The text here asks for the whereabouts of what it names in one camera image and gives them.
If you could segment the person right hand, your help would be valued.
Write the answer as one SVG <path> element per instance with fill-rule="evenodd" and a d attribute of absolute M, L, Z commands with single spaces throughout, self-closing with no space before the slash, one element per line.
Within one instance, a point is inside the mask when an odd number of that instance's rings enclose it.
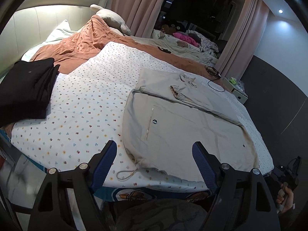
<path fill-rule="evenodd" d="M 285 185 L 281 185 L 278 192 L 276 202 L 278 203 L 278 213 L 285 213 L 294 207 L 294 194 L 291 189 Z"/>

